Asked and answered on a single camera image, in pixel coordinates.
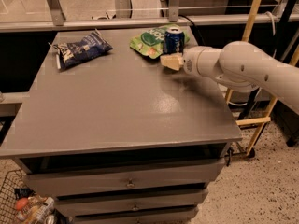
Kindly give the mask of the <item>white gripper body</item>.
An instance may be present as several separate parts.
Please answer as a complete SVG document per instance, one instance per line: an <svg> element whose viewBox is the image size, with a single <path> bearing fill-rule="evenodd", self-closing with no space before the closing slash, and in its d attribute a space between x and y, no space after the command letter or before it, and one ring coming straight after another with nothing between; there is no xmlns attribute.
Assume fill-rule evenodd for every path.
<svg viewBox="0 0 299 224"><path fill-rule="evenodd" d="M223 74L219 58L221 49L196 46L184 50L183 69L193 76L219 77Z"/></svg>

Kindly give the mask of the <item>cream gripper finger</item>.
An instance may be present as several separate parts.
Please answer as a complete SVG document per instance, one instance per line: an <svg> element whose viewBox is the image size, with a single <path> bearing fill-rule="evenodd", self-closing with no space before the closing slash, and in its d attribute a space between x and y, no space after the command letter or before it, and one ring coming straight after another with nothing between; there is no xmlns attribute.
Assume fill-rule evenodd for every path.
<svg viewBox="0 0 299 224"><path fill-rule="evenodd" d="M181 53L174 53L169 55L162 55L160 57L162 66L179 71L183 66L183 59Z"/></svg>

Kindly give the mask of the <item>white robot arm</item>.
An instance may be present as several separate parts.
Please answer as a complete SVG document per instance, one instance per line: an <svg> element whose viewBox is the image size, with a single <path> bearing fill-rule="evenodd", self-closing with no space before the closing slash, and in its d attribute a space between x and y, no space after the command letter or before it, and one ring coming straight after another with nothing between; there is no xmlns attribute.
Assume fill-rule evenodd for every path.
<svg viewBox="0 0 299 224"><path fill-rule="evenodd" d="M231 42L222 49L193 46L182 53L162 55L160 61L162 66L209 77L234 91L262 88L299 114L299 68L272 58L248 42Z"/></svg>

